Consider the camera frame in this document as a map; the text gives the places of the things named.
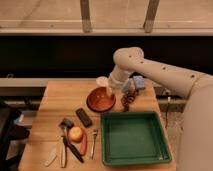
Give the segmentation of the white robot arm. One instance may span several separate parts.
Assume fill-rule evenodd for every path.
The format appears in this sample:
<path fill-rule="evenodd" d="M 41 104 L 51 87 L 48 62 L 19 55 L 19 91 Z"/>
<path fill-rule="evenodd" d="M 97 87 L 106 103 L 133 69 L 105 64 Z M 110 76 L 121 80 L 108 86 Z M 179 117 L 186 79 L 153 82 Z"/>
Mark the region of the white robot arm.
<path fill-rule="evenodd" d="M 119 89 L 134 72 L 185 98 L 177 171 L 213 171 L 213 75 L 144 58 L 139 47 L 120 48 L 109 86 Z"/>

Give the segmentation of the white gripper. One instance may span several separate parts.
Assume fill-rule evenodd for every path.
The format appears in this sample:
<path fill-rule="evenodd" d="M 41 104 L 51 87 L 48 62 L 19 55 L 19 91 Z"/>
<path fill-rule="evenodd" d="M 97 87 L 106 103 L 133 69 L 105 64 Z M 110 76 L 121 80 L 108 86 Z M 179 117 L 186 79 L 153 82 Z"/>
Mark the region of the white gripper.
<path fill-rule="evenodd" d="M 129 71 L 123 70 L 118 66 L 115 66 L 108 77 L 108 84 L 111 88 L 109 86 L 106 87 L 107 96 L 112 97 L 114 95 L 113 89 L 120 89 L 128 80 L 130 75 L 131 73 Z"/>

